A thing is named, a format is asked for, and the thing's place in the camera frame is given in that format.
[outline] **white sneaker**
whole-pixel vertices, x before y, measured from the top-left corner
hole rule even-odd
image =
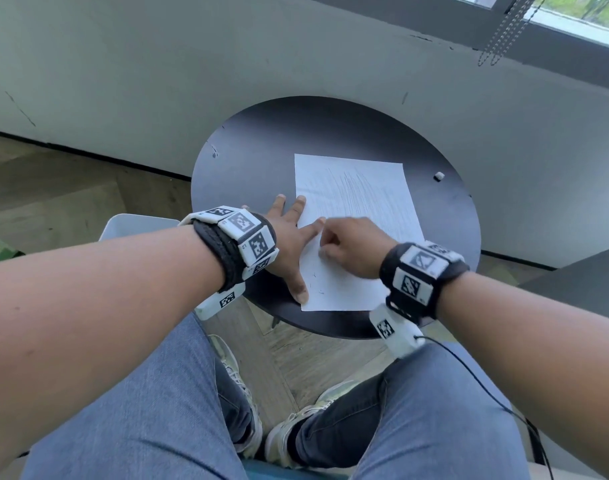
[[[358,384],[358,381],[345,381],[328,388],[320,395],[313,406],[306,406],[299,413],[291,413],[286,420],[273,428],[267,436],[267,442],[265,443],[266,461],[280,465],[283,468],[302,468],[291,459],[287,452],[289,433],[291,433],[291,430],[297,423],[313,416],[318,411],[325,410],[331,406],[333,401],[347,394]]]
[[[236,357],[234,356],[234,353],[231,352],[227,343],[218,335],[209,335],[209,340],[211,341],[211,345],[213,346],[214,351],[216,351],[216,355],[218,355],[220,362],[225,366],[229,377],[243,390],[247,402],[251,406],[253,415],[252,434],[244,443],[234,444],[234,447],[236,447],[236,453],[241,453],[244,458],[253,458],[262,443],[262,421],[258,415],[258,406],[253,402],[252,392],[240,377],[238,361],[236,361]]]

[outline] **teal seat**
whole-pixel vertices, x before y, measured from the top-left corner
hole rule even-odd
[[[243,460],[245,472],[250,480],[345,480],[344,475],[322,474],[308,470],[290,470],[264,461]]]

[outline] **wall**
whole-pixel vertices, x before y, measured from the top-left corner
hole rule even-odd
[[[0,0],[0,130],[190,175],[249,105],[345,98],[443,152],[484,249],[563,266],[609,248],[609,92],[476,62],[309,0]]]

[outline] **forearm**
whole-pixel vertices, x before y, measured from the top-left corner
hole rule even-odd
[[[0,452],[123,379],[223,282],[191,226],[0,263]]]
[[[475,273],[437,313],[511,402],[609,476],[609,319]]]

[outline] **white plastic bin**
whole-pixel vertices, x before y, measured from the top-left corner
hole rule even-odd
[[[180,221],[176,219],[165,219],[164,217],[118,214],[108,220],[99,241],[168,229],[177,226],[179,223]]]

